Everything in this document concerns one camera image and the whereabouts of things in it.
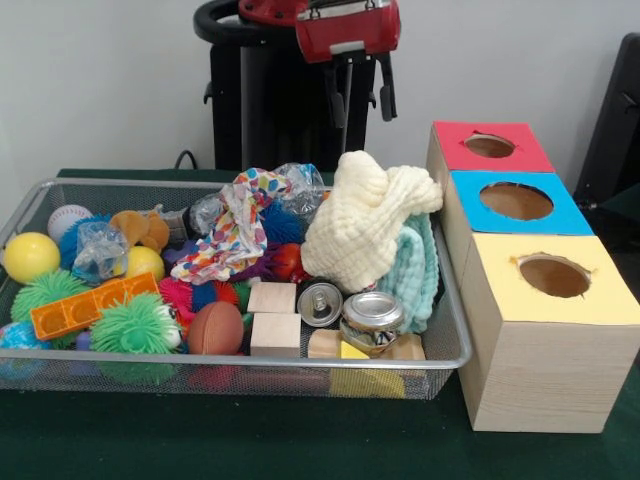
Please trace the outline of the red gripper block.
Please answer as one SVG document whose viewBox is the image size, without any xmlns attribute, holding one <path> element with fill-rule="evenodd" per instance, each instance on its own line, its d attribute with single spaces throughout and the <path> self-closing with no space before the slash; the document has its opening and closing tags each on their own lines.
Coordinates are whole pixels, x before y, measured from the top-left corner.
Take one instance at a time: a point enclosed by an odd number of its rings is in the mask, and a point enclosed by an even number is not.
<svg viewBox="0 0 640 480">
<path fill-rule="evenodd" d="M 391 51 L 397 48 L 401 33 L 396 1 L 350 1 L 309 6 L 297 14 L 294 23 L 298 44 L 308 63 L 329 62 L 334 56 L 363 51 L 379 54 L 382 74 L 381 114 L 384 121 L 397 117 Z M 335 67 L 324 70 L 330 118 L 335 128 L 345 126 L 343 95 L 338 91 Z"/>
</svg>

